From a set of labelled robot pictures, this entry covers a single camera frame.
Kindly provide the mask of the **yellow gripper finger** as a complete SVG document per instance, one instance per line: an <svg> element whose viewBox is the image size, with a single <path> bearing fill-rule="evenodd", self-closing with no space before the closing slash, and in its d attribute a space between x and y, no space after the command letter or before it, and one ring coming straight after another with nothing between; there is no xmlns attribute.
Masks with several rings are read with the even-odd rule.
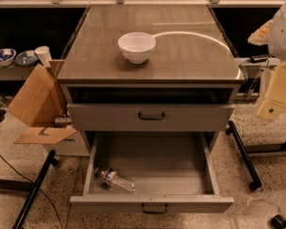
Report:
<svg viewBox="0 0 286 229"><path fill-rule="evenodd" d="M248 42L256 46L267 45L270 28L272 24L273 24L272 20L267 21L265 24L263 24L259 29L257 29L249 36Z"/></svg>
<svg viewBox="0 0 286 229"><path fill-rule="evenodd" d="M271 71L268 88L259 104L256 115L267 121L274 121L286 109L286 62Z"/></svg>

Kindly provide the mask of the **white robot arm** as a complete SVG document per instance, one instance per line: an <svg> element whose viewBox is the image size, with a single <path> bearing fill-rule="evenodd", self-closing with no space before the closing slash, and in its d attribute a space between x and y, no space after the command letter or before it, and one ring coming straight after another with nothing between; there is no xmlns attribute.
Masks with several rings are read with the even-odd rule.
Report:
<svg viewBox="0 0 286 229"><path fill-rule="evenodd" d="M286 2L273 19L252 33L248 42L257 46L268 45L271 56L280 63L271 71L271 78L256 115L274 121L286 109Z"/></svg>

